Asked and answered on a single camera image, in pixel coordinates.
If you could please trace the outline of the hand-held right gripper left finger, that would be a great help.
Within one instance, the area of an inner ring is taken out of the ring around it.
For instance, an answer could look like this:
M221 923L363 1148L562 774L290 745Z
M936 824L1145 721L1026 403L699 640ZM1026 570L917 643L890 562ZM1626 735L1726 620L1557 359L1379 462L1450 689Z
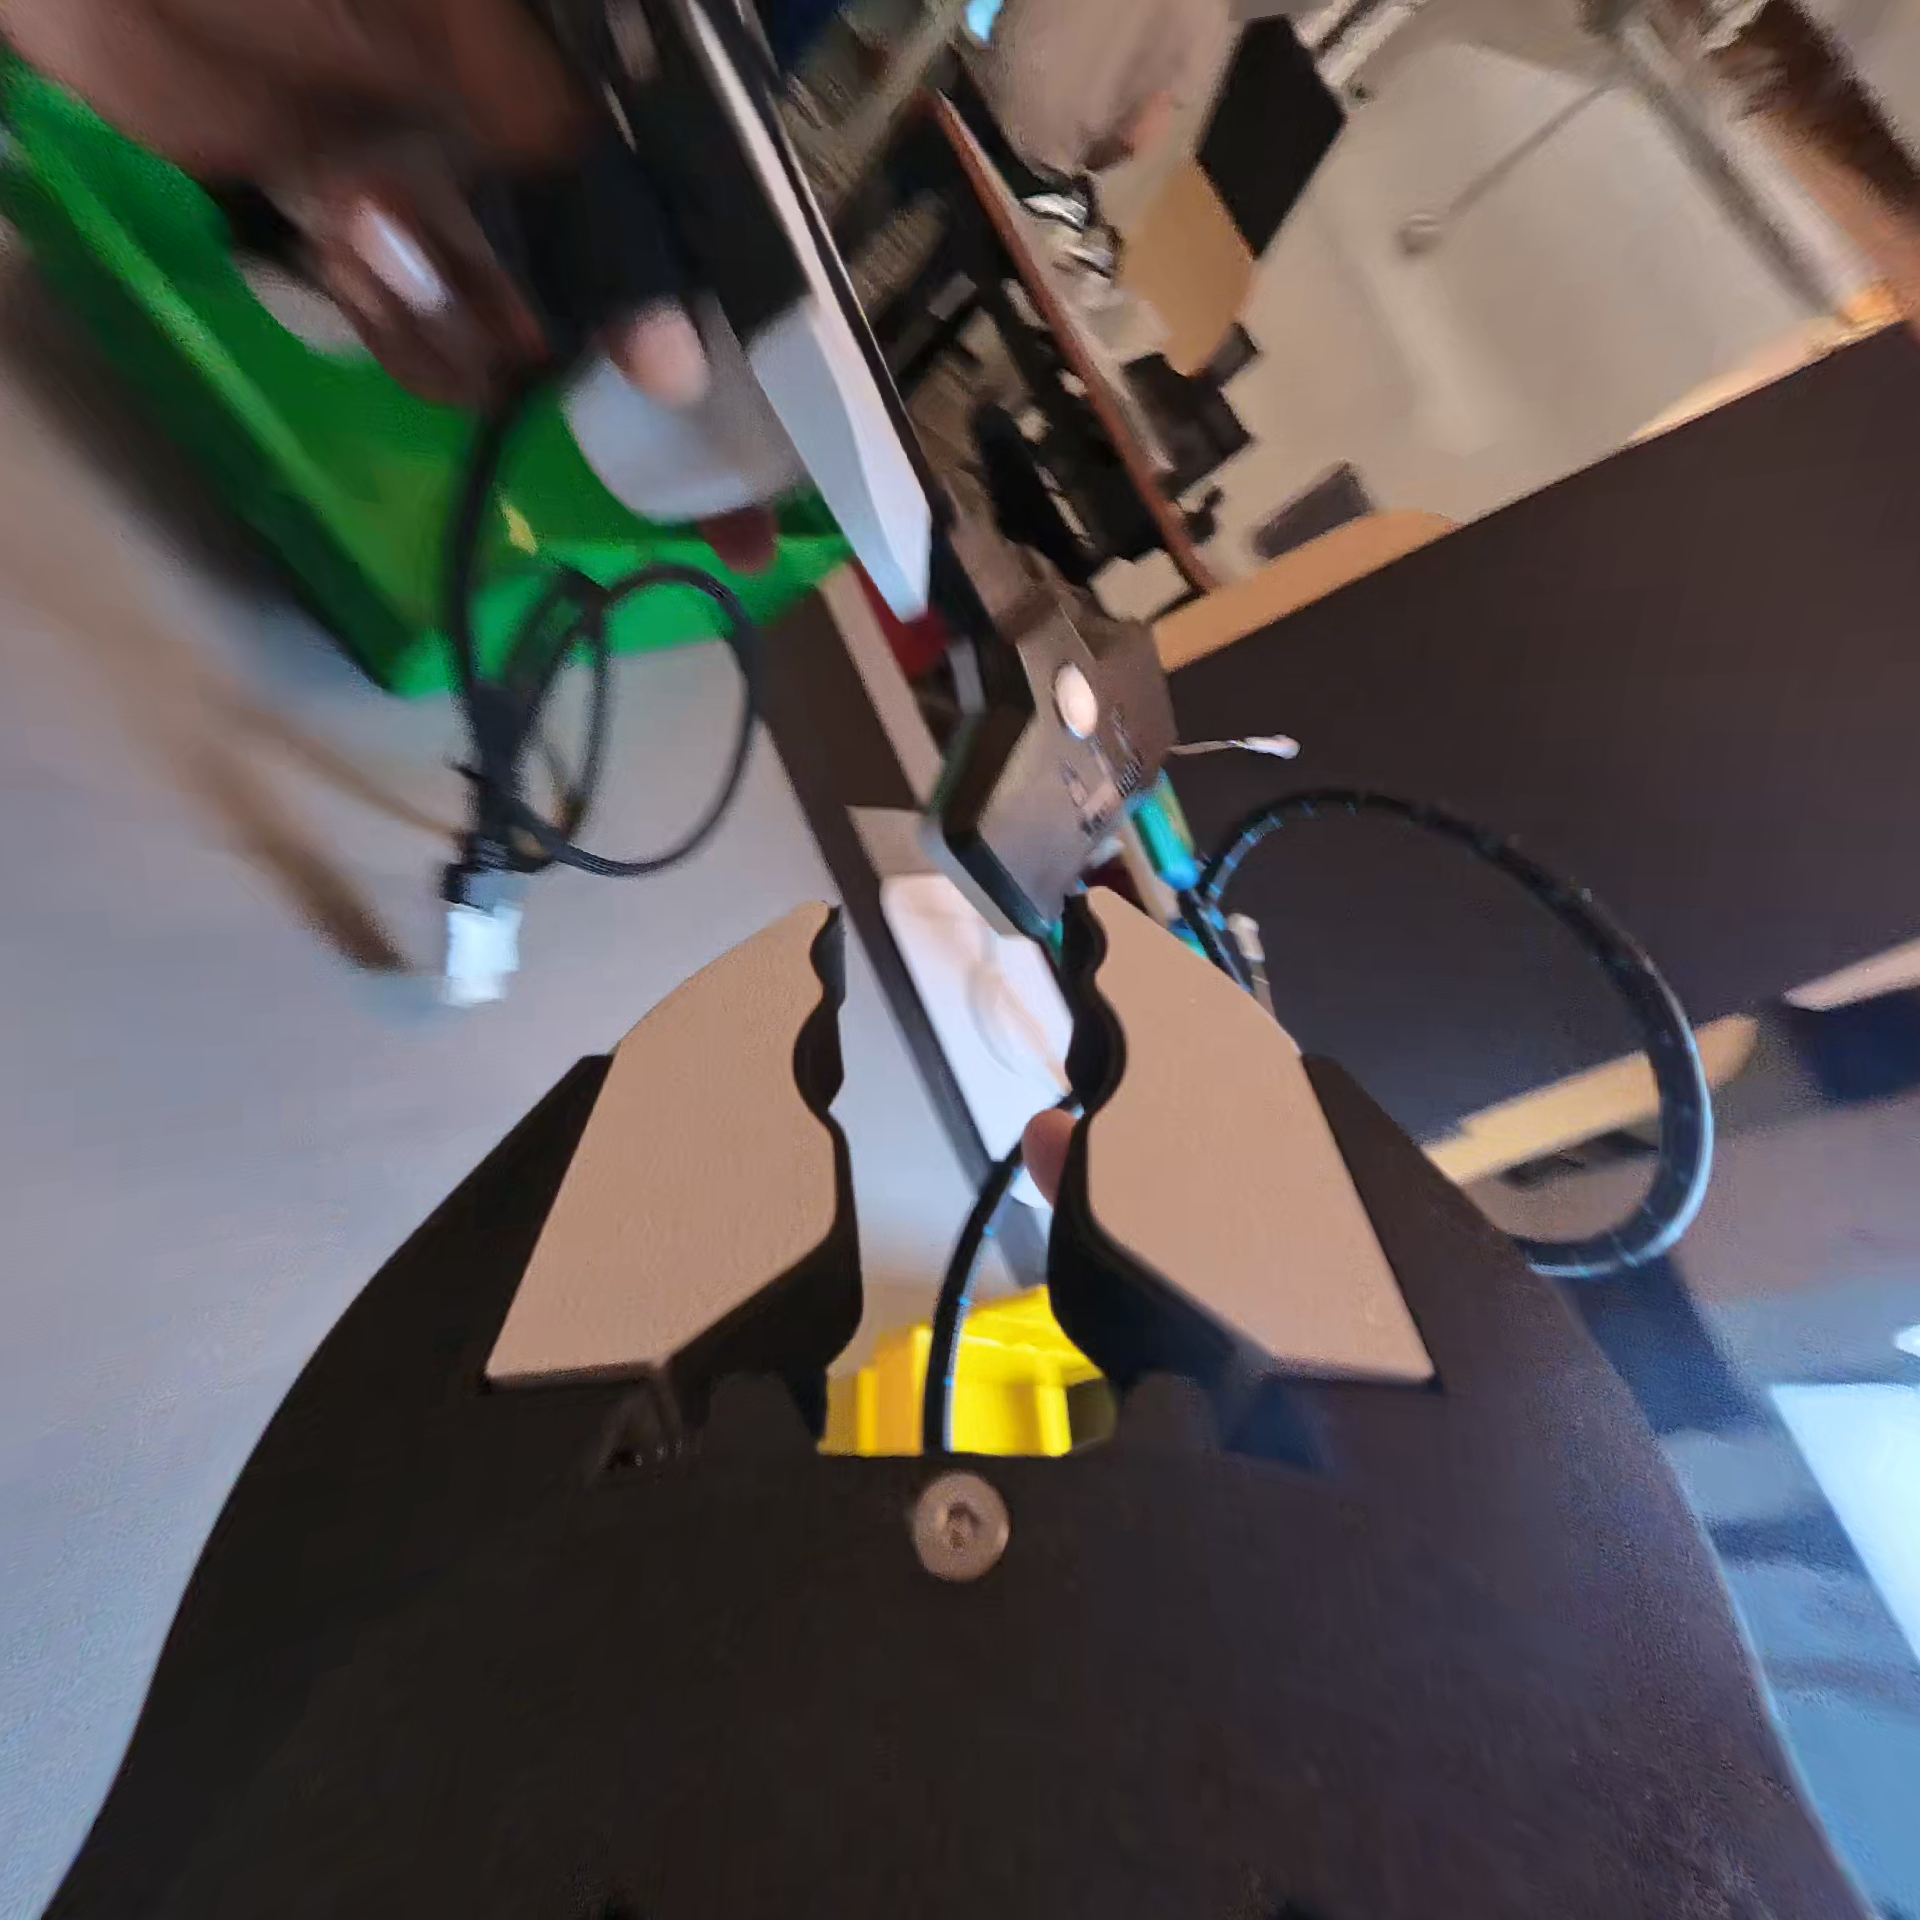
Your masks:
M802 903L616 1044L488 1358L491 1387L774 1377L822 1401L862 1320L846 930Z

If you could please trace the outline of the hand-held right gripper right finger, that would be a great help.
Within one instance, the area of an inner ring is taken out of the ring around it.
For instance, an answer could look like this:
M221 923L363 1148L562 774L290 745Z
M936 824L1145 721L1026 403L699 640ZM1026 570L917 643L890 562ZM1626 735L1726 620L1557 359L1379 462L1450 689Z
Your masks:
M1046 1243L1070 1343L1130 1395L1425 1387L1433 1361L1285 1027L1110 890L1067 903L1081 1115Z

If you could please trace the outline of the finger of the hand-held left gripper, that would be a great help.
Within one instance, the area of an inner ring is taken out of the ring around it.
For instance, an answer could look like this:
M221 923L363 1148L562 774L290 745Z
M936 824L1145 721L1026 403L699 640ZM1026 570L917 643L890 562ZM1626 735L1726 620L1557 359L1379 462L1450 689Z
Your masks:
M832 292L805 295L754 334L749 369L884 607L921 618L932 508L846 310Z

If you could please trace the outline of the yellow plastic bin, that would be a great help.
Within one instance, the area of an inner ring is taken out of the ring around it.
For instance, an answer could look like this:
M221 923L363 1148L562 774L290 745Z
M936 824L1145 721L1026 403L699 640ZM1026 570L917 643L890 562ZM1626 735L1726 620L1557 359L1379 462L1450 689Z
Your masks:
M829 1382L822 1451L912 1457L930 1326L881 1340L853 1377ZM957 1338L952 1447L973 1457L1067 1457L1107 1441L1118 1419L1109 1382L1057 1324L1050 1296L1026 1289L978 1306Z

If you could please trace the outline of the black hdmi adapter box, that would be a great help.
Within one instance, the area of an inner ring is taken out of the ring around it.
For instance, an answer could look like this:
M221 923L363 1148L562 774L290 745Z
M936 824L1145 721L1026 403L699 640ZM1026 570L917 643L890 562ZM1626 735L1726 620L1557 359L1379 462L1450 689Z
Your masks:
M1177 738L1152 631L1042 579L971 647L966 695L924 811L928 854L997 928L1045 944L1164 774Z

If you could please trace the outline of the braided hdmi cable green plugs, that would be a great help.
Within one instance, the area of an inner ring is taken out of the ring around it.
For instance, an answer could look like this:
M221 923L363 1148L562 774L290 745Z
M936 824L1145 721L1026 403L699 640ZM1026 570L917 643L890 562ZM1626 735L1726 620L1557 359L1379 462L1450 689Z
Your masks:
M1286 827L1325 819L1380 819L1452 843L1504 875L1582 948L1630 1016L1650 1071L1654 1123L1648 1191L1617 1226L1572 1239L1510 1234L1509 1247L1544 1281L1597 1286L1666 1259L1692 1230L1713 1182L1713 1082L1672 983L1587 884L1545 866L1492 827L1373 790L1321 784L1291 792L1243 814L1212 851L1193 843L1164 778L1120 807L1126 822L1145 816L1145 826L1132 826L1132 834L1145 868L1173 899L1177 938L1243 996L1256 995L1256 968L1229 946L1222 900L1241 866Z

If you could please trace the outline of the person's left hand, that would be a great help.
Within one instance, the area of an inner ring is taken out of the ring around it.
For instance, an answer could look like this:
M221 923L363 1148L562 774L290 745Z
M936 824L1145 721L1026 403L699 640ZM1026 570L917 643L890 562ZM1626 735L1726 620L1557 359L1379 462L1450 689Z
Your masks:
M5 43L205 186L251 186L411 394L490 412L545 337L469 207L576 162L587 99L525 4L5 3Z

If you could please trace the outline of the cluttered wooden desk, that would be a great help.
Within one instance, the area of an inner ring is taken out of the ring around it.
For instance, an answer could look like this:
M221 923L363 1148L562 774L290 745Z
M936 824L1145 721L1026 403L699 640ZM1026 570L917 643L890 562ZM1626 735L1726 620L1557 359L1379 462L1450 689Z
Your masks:
M1188 595L1212 593L1219 579L1192 536L1184 508L1166 487L1161 443L1124 374L1110 369L1101 342L1073 304L1025 207L946 97L924 87L915 107L937 128L952 159L957 178L954 194L966 207L966 220L956 220L956 226L966 226L981 252L978 300L1034 403L1076 458L1088 458L1093 449L1109 451L1136 514L1152 524L1150 547L1170 560Z

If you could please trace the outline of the tan cardboard sheet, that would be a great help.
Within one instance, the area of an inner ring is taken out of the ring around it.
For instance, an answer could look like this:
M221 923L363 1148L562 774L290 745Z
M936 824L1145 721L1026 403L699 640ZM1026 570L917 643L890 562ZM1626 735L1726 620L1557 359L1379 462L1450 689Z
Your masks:
M1257 256L1198 160L1182 160L1124 241L1122 283L1164 326L1157 353L1184 377L1216 356L1253 291Z

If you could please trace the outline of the green plastic bin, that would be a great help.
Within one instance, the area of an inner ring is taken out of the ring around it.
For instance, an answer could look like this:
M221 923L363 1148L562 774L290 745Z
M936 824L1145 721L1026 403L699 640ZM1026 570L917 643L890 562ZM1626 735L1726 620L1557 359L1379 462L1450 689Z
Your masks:
M445 540L473 420L411 395L363 353L290 332L244 283L212 196L14 52L2 99L5 217L122 394L372 684L400 698L451 690ZM780 620L853 548L802 487L777 511L773 562L738 577L698 520L618 502L561 400L542 398L484 520L482 663L498 665L548 570L610 586L652 562L704 570L756 620Z

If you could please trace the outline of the black panel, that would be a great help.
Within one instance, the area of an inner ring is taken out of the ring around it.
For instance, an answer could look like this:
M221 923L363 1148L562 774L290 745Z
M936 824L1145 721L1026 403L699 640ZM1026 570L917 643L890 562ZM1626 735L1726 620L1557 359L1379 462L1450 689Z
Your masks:
M1291 17L1243 23L1193 159L1250 256L1273 246L1344 126Z

